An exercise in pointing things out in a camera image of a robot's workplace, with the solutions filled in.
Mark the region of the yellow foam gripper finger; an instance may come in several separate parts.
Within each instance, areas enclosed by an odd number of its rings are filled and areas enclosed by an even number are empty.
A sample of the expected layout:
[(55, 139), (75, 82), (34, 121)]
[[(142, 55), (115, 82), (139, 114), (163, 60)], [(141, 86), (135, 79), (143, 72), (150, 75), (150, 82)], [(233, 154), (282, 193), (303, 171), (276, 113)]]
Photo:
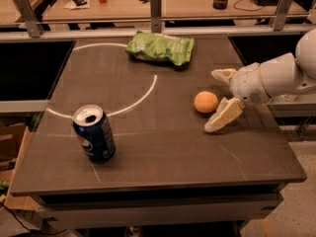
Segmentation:
[(226, 69), (215, 69), (211, 72), (211, 75), (214, 79), (224, 83), (225, 85), (230, 85), (230, 80), (237, 72), (236, 69), (226, 68)]
[(220, 101), (216, 112), (204, 125), (204, 130), (206, 132), (212, 133), (222, 129), (224, 126), (241, 116), (243, 114), (244, 108), (245, 105), (243, 102), (236, 97), (233, 97), (229, 100), (223, 98)]

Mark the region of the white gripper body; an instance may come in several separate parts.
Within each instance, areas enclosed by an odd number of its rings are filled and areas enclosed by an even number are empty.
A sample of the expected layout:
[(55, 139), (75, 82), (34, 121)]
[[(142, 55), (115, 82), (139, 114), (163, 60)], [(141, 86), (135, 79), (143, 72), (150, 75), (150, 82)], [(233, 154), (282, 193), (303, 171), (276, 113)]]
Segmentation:
[(263, 86), (261, 68), (257, 62), (240, 68), (233, 75), (230, 92), (249, 107), (267, 103), (271, 98)]

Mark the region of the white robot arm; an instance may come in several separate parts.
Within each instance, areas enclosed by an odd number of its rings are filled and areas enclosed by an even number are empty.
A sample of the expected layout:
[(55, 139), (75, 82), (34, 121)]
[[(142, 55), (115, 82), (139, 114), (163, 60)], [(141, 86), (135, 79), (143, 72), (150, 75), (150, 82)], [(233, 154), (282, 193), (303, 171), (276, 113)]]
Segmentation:
[(204, 125), (216, 132), (243, 114), (246, 107), (267, 103), (272, 97), (306, 95), (316, 90), (316, 30), (306, 33), (291, 52), (239, 70), (215, 69), (214, 79), (229, 87), (231, 99), (223, 98)]

